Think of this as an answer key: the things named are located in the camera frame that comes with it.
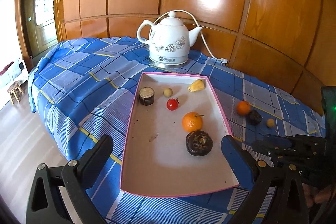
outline kettle base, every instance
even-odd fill
[[[178,68],[182,68],[185,65],[187,65],[188,61],[184,62],[183,64],[178,64],[178,65],[170,65],[170,64],[164,64],[164,63],[160,63],[160,62],[156,62],[153,61],[152,59],[148,59],[149,63],[151,63],[153,66],[158,67],[158,68],[163,68],[163,69],[178,69]]]

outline screw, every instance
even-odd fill
[[[292,171],[295,171],[295,170],[296,170],[296,166],[295,166],[294,164],[290,164],[290,165],[289,165],[289,168],[290,168],[290,170],[292,170]]]
[[[257,164],[259,167],[266,167],[266,162],[263,160],[258,160]]]
[[[70,161],[68,162],[68,165],[71,166],[71,167],[74,167],[74,166],[77,165],[77,161],[76,161],[76,160],[70,160]]]
[[[42,170],[45,168],[45,164],[39,164],[37,168],[38,170]]]

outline human hand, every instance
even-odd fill
[[[331,185],[327,186],[320,192],[318,192],[316,188],[311,187],[304,183],[302,183],[302,187],[308,208],[312,207],[314,203],[321,204],[323,202],[327,202],[330,199],[330,195],[332,192]],[[335,194],[336,194],[336,188],[334,189],[333,197],[335,196]]]

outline dried fruit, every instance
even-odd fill
[[[173,90],[171,88],[165,88],[163,90],[163,95],[167,98],[172,97],[173,95]]]
[[[202,116],[197,112],[189,112],[182,118],[182,127],[187,132],[193,132],[196,130],[200,130],[203,126]]]
[[[205,88],[204,80],[203,80],[203,79],[197,79],[196,81],[194,81],[194,82],[188,87],[188,90],[189,90],[190,92],[194,92],[194,91],[203,90],[204,88]]]
[[[237,104],[237,113],[241,116],[246,116],[251,111],[251,105],[246,101],[241,101]]]
[[[208,133],[197,130],[187,135],[186,146],[189,154],[193,156],[204,156],[211,151],[213,141]]]
[[[275,122],[273,119],[268,119],[266,122],[267,127],[271,128],[275,126]]]
[[[253,126],[256,126],[261,123],[262,116],[259,114],[258,111],[253,109],[250,113],[246,116],[246,120]]]

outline kettle spout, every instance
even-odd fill
[[[197,39],[197,36],[200,32],[200,30],[202,30],[202,27],[195,27],[194,29],[189,31],[189,43],[190,43],[190,47],[192,47]]]

